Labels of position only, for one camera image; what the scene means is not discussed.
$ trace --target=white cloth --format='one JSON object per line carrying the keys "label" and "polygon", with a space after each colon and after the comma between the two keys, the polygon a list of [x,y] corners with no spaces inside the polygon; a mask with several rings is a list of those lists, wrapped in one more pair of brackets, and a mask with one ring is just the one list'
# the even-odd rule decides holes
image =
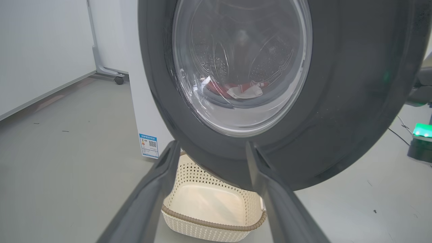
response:
{"label": "white cloth", "polygon": [[231,97],[234,99],[251,99],[263,94],[263,91],[257,85],[251,86],[249,89],[244,91],[243,93],[240,91],[240,87],[233,87],[226,91]]}

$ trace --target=white laundry basket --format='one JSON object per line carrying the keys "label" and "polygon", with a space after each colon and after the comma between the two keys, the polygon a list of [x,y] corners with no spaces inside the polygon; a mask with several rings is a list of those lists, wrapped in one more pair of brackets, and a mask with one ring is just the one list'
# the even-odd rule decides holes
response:
{"label": "white laundry basket", "polygon": [[223,183],[186,154],[180,156],[174,188],[162,213],[172,230],[219,242],[242,240],[267,217],[257,193]]}

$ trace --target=green light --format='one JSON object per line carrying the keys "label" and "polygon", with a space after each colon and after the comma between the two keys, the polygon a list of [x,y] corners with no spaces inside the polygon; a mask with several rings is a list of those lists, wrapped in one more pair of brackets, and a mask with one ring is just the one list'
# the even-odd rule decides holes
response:
{"label": "green light", "polygon": [[388,83],[390,81],[390,72],[385,72],[383,77],[384,83]]}
{"label": "green light", "polygon": [[416,128],[413,131],[414,136],[429,137],[431,134],[432,134],[432,125],[417,123]]}

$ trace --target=green led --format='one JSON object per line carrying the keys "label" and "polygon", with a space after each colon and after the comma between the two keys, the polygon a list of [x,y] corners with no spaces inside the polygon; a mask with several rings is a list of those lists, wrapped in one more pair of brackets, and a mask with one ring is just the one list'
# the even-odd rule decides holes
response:
{"label": "green led", "polygon": [[413,131],[413,135],[421,137],[432,137],[432,125],[417,123],[416,128]]}

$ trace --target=basket rim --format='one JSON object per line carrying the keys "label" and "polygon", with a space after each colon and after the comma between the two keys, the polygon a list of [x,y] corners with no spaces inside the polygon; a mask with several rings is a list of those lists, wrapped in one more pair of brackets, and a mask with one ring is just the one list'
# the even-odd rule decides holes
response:
{"label": "basket rim", "polygon": [[189,217],[189,216],[186,216],[183,214],[179,214],[179,213],[176,213],[173,210],[167,208],[164,204],[162,204],[162,211],[171,217],[175,217],[177,219],[181,219],[181,220],[184,220],[186,222],[198,224],[200,226],[206,226],[206,227],[216,228],[216,229],[220,229],[220,230],[233,230],[233,231],[252,231],[252,230],[255,230],[259,226],[261,226],[267,218],[267,211],[263,211],[261,218],[258,220],[258,222],[254,223],[253,225],[251,225],[251,226],[235,226],[235,225],[212,223],[212,222],[204,221],[201,219]]}

